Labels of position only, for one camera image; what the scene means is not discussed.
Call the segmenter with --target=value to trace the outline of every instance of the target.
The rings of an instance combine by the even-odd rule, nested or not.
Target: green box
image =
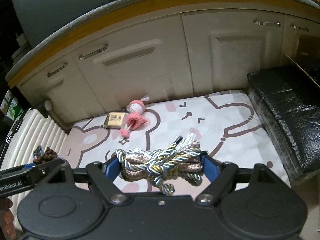
[[[12,95],[10,90],[5,94],[0,110],[13,121],[23,112],[23,109],[18,105],[18,100]]]

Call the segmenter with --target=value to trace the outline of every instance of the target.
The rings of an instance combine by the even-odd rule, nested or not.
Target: crocheted toy
[[[136,130],[147,121],[141,114],[146,109],[143,102],[149,99],[148,96],[144,96],[141,100],[134,100],[127,105],[126,109],[129,112],[125,120],[127,129],[120,129],[120,133],[124,138],[129,138],[129,130]]]
[[[47,163],[49,161],[54,161],[56,159],[60,159],[60,156],[57,153],[50,149],[49,147],[46,148],[45,152],[41,146],[38,146],[36,150],[33,151],[33,163],[34,164],[42,164]]]

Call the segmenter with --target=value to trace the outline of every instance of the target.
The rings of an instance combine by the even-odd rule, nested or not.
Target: screw
[[[121,203],[123,203],[123,202],[125,202],[127,200],[127,197],[125,195],[122,195],[122,194],[115,194],[110,198],[110,200],[114,204],[121,204]]]
[[[102,162],[93,162],[95,165],[98,166],[99,169],[101,169],[102,167]]]
[[[159,206],[164,206],[165,205],[165,201],[164,200],[159,200],[158,201],[158,205]]]
[[[202,203],[211,203],[213,200],[213,196],[210,194],[201,194],[198,196],[198,200]]]

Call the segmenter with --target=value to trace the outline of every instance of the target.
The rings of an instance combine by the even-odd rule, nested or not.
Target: twisted rope
[[[115,151],[122,165],[122,177],[126,181],[146,178],[159,188],[163,194],[174,193],[172,184],[164,183],[168,179],[182,177],[193,186],[202,183],[203,165],[200,162],[199,142],[189,133],[185,138],[178,137],[165,150],[143,151],[139,148]]]

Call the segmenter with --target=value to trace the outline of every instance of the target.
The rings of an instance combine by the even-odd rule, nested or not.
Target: cartoon print bedsheet
[[[289,185],[280,158],[247,95],[242,91],[223,91],[204,97],[181,99],[146,105],[147,122],[124,139],[119,130],[103,126],[106,115],[76,123],[59,155],[72,168],[85,167],[93,161],[105,162],[118,148],[163,149],[177,136],[194,133],[200,149],[221,162],[230,161],[242,168],[264,163]],[[114,181],[123,192],[157,191],[147,180],[126,182],[121,176]],[[208,185],[203,176],[199,187],[178,178],[170,181],[175,195],[196,197]]]

